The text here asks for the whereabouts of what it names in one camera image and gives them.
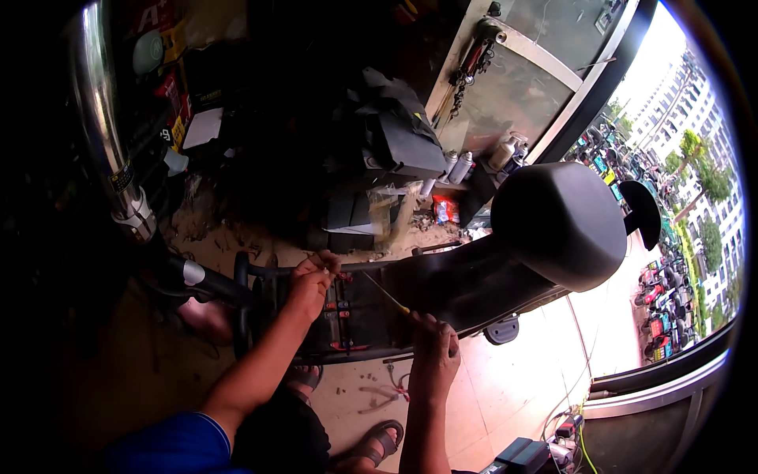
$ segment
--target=human hand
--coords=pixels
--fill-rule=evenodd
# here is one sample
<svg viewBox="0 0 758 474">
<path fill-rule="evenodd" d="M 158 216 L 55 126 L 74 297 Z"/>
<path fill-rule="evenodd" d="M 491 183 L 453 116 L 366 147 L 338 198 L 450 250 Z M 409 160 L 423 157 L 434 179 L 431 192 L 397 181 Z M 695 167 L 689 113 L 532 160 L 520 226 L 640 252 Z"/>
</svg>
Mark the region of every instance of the human hand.
<svg viewBox="0 0 758 474">
<path fill-rule="evenodd" d="M 308 322 L 316 320 L 324 307 L 329 285 L 341 266 L 340 257 L 329 250 L 314 253 L 300 262 L 292 270 L 290 294 L 284 308 L 304 316 Z"/>
<path fill-rule="evenodd" d="M 408 392 L 417 400 L 445 407 L 450 385 L 461 365 L 458 335 L 453 327 L 434 316 L 411 312 L 413 367 Z"/>
</svg>

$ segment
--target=chrome exhaust pipe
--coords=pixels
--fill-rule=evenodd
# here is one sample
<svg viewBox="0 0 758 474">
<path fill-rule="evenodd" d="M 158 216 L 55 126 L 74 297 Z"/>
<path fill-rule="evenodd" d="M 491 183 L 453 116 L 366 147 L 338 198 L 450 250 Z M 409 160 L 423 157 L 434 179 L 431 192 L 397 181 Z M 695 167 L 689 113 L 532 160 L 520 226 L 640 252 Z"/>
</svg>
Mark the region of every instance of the chrome exhaust pipe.
<svg viewBox="0 0 758 474">
<path fill-rule="evenodd" d="M 145 243 L 157 224 L 145 191 L 132 182 L 132 165 L 118 139 L 110 24 L 103 4 L 88 4 L 68 25 L 70 81 L 90 158 L 111 201 L 111 217 L 134 243 Z"/>
</svg>

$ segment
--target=foot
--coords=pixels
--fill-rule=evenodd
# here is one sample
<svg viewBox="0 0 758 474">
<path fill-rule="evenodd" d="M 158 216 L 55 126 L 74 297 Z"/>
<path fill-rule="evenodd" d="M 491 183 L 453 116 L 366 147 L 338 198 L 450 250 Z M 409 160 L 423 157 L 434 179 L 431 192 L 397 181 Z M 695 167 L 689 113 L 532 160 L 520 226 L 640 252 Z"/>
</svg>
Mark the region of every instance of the foot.
<svg viewBox="0 0 758 474">
<path fill-rule="evenodd" d="M 317 366 L 294 366 L 293 369 L 301 370 L 303 372 L 311 372 L 313 375 L 318 377 Z M 305 385 L 305 384 L 301 384 L 298 381 L 291 381 L 287 383 L 287 388 L 289 388 L 290 390 L 300 392 L 301 394 L 305 395 L 305 398 L 310 398 L 311 394 L 313 393 L 312 387 L 309 387 L 308 385 Z"/>
<path fill-rule="evenodd" d="M 385 431 L 390 436 L 390 439 L 396 443 L 397 430 L 395 428 L 387 428 Z M 376 438 L 369 438 L 368 441 L 366 441 L 365 445 L 371 449 L 376 450 L 381 457 L 384 457 L 384 446 L 382 446 L 382 443 L 380 443 Z M 338 474 L 349 474 L 351 472 L 360 472 L 363 469 L 376 469 L 376 466 L 374 466 L 374 461 L 368 459 L 367 457 L 355 456 L 348 457 L 347 459 L 337 463 L 336 469 Z"/>
</svg>

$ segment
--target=blue shirt sleeve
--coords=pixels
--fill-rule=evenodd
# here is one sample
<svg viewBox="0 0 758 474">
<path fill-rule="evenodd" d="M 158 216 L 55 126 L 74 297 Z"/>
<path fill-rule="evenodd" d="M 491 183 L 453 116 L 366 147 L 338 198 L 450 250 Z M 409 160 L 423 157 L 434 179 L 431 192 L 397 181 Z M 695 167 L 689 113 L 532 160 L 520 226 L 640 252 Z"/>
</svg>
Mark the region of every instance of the blue shirt sleeve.
<svg viewBox="0 0 758 474">
<path fill-rule="evenodd" d="M 232 466 L 224 430 L 204 413 L 181 413 L 107 447 L 108 472 L 250 474 Z"/>
</svg>

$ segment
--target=screwdriver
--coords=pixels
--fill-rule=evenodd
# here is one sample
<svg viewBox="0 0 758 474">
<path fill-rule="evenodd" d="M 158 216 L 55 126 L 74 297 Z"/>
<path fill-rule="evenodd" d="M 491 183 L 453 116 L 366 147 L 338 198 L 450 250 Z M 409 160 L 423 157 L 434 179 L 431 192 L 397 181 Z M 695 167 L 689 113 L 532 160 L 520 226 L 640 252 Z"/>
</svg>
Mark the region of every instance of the screwdriver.
<svg viewBox="0 0 758 474">
<path fill-rule="evenodd" d="M 384 289 L 383 286 L 381 286 L 379 283 L 376 282 L 376 280 L 374 280 L 373 278 L 371 278 L 371 276 L 369 276 L 368 273 L 363 272 L 363 274 L 366 275 L 366 278 L 368 278 L 371 281 L 371 283 L 375 284 L 376 287 L 379 288 L 381 290 L 381 292 L 384 293 L 385 296 L 387 296 L 387 298 L 390 298 L 390 300 L 397 305 L 397 309 L 399 309 L 402 314 L 404 314 L 406 316 L 408 316 L 408 315 L 411 314 L 411 310 L 410 309 L 408 309 L 407 307 L 405 307 L 402 304 L 400 304 L 400 302 L 398 300 L 396 300 L 391 294 L 389 294 L 387 292 L 387 290 Z M 448 356 L 455 357 L 457 353 L 458 353 L 457 349 L 450 349 L 448 351 Z"/>
</svg>

